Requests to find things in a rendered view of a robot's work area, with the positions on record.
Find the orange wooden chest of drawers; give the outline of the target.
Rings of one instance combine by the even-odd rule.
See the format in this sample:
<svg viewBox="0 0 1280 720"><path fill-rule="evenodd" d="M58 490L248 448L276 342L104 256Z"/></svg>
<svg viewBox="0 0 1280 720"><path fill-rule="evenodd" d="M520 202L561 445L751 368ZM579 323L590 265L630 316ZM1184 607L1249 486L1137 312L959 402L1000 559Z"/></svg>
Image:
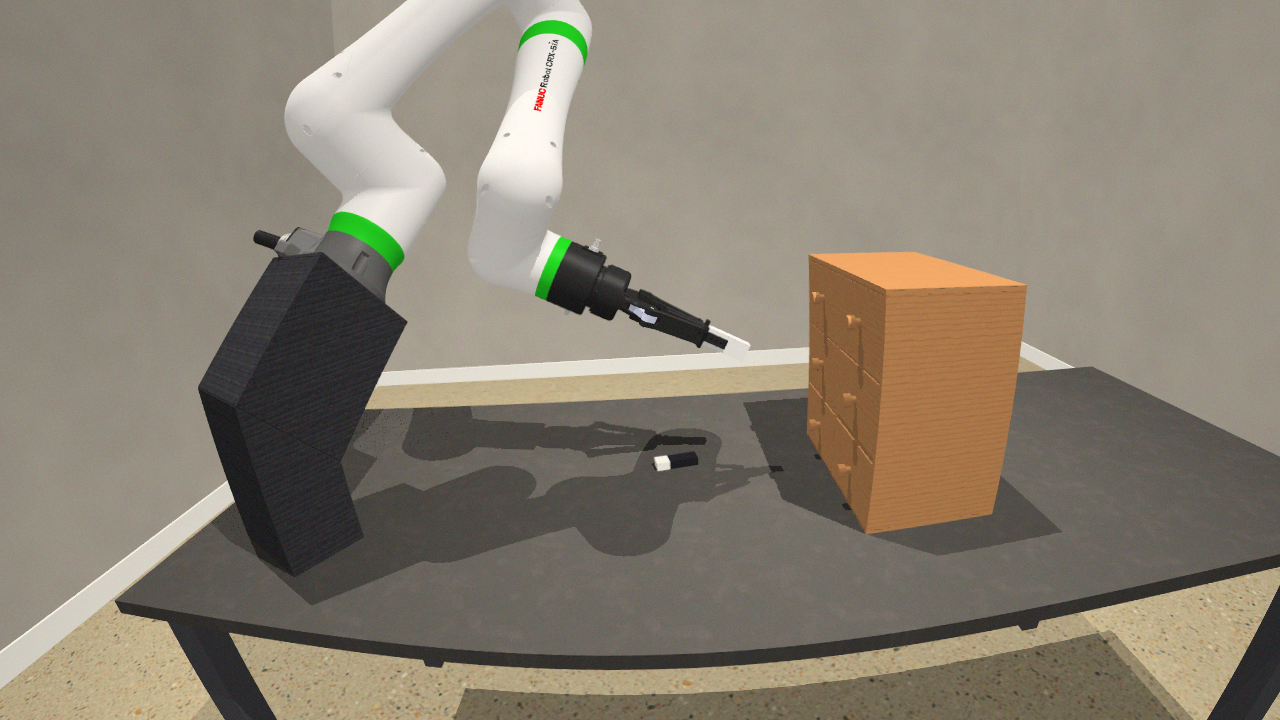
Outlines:
<svg viewBox="0 0 1280 720"><path fill-rule="evenodd" d="M812 319L810 263L840 272L838 340ZM884 293L881 375L841 345L841 281ZM1018 380L1027 284L920 252L809 254L812 324L881 382L865 534L989 515Z"/></svg>

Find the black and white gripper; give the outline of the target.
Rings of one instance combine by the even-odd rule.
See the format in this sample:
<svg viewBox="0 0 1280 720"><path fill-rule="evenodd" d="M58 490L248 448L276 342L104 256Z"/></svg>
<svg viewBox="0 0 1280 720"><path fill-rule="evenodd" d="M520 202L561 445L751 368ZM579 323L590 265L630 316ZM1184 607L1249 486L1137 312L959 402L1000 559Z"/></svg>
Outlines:
<svg viewBox="0 0 1280 720"><path fill-rule="evenodd" d="M742 363L750 348L746 341L709 325L710 320L708 319L703 323L700 318L675 307L645 290L639 292L628 290L630 281L630 272L608 265L599 288L595 290L596 295L589 311L611 322L617 310L621 310L628 314L631 320L639 322L639 325L686 340L696 345L698 348L705 345Z"/></svg>

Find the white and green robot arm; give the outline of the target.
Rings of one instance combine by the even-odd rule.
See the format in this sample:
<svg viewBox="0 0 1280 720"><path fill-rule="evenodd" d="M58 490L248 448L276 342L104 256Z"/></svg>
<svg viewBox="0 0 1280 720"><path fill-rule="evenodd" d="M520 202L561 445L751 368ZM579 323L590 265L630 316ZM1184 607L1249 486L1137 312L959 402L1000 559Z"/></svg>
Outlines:
<svg viewBox="0 0 1280 720"><path fill-rule="evenodd" d="M477 174L468 263L486 283L531 293L564 315L590 307L607 270L602 240L589 247L547 231L563 184L570 102L593 37L579 0L403 3L302 79L285 104L291 142L343 196L326 233L256 231L253 242L278 258L325 252L385 304L392 273L445 192L442 167L396 124L392 108L500 5L522 36L506 115Z"/></svg>

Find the wooden drawer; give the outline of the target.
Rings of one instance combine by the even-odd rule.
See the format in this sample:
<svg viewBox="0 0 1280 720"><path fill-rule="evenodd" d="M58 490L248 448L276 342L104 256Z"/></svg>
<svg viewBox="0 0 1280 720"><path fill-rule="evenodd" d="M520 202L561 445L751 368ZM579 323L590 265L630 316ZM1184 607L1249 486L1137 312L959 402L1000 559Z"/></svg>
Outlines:
<svg viewBox="0 0 1280 720"><path fill-rule="evenodd" d="M819 357L819 359L818 359ZM813 372L812 372L813 370ZM810 377L836 409L838 382L838 345L812 324Z"/></svg>
<svg viewBox="0 0 1280 720"><path fill-rule="evenodd" d="M845 497L849 500L849 503L851 505L854 512L856 512L863 527L865 527L867 523L872 468L873 461L840 419L835 430L832 475L838 483L838 487L842 489Z"/></svg>
<svg viewBox="0 0 1280 720"><path fill-rule="evenodd" d="M812 419L812 420L810 420ZM836 413L815 386L809 386L806 433L832 471Z"/></svg>
<svg viewBox="0 0 1280 720"><path fill-rule="evenodd" d="M837 413L874 457L881 382L846 351L838 356Z"/></svg>
<svg viewBox="0 0 1280 720"><path fill-rule="evenodd" d="M841 345L881 375L884 295L844 275Z"/></svg>
<svg viewBox="0 0 1280 720"><path fill-rule="evenodd" d="M812 319L838 340L840 272L812 261L810 287Z"/></svg>

